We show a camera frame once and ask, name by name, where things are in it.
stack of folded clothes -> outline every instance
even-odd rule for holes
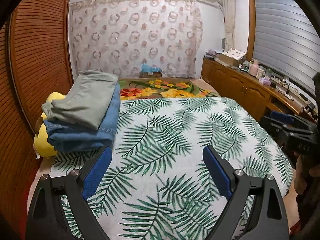
[[[68,153],[112,146],[120,110],[117,76],[81,72],[65,98],[47,100],[42,110],[47,142],[55,151]]]

pink thermos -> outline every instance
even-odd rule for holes
[[[256,77],[259,70],[259,61],[254,60],[253,64],[250,66],[249,74]]]

wooden desk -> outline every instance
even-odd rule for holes
[[[300,114],[301,106],[277,89],[259,83],[248,73],[225,67],[216,61],[204,58],[202,78],[222,97],[237,101],[257,121],[270,111]]]

gray folded pants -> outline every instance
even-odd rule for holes
[[[69,93],[62,100],[42,105],[49,121],[58,119],[98,130],[109,107],[118,77],[88,70],[80,72]]]

floral blanket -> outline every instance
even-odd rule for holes
[[[121,100],[142,98],[204,98],[220,97],[215,91],[209,91],[194,85],[189,79],[131,79],[120,80]]]
[[[213,145],[233,168],[274,175],[284,196],[292,168],[268,133],[229,98],[157,98],[121,102],[112,162],[88,204],[111,240],[202,240],[227,201],[202,160]],[[58,153],[50,176],[64,176],[96,152]],[[81,232],[66,196],[64,211]],[[248,196],[235,236],[247,222]]]

